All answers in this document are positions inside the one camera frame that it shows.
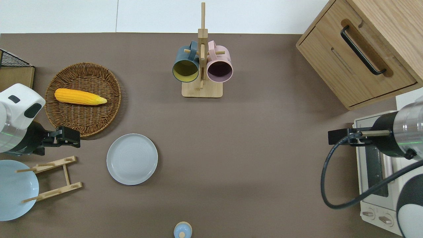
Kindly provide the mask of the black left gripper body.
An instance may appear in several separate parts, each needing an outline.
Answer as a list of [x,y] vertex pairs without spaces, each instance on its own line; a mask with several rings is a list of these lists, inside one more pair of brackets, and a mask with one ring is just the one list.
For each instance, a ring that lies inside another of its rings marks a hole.
[[57,127],[54,132],[50,133],[52,142],[50,147],[60,147],[68,145],[80,148],[80,132],[68,127]]

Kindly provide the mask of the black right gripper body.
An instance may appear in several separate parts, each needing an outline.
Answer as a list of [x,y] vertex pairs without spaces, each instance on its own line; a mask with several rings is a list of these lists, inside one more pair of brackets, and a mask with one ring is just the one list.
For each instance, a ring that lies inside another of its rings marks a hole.
[[348,136],[349,134],[356,133],[357,130],[354,128],[342,128],[342,129],[336,129],[333,131],[328,131],[328,144],[329,145],[335,145],[337,142],[339,142],[344,137]]

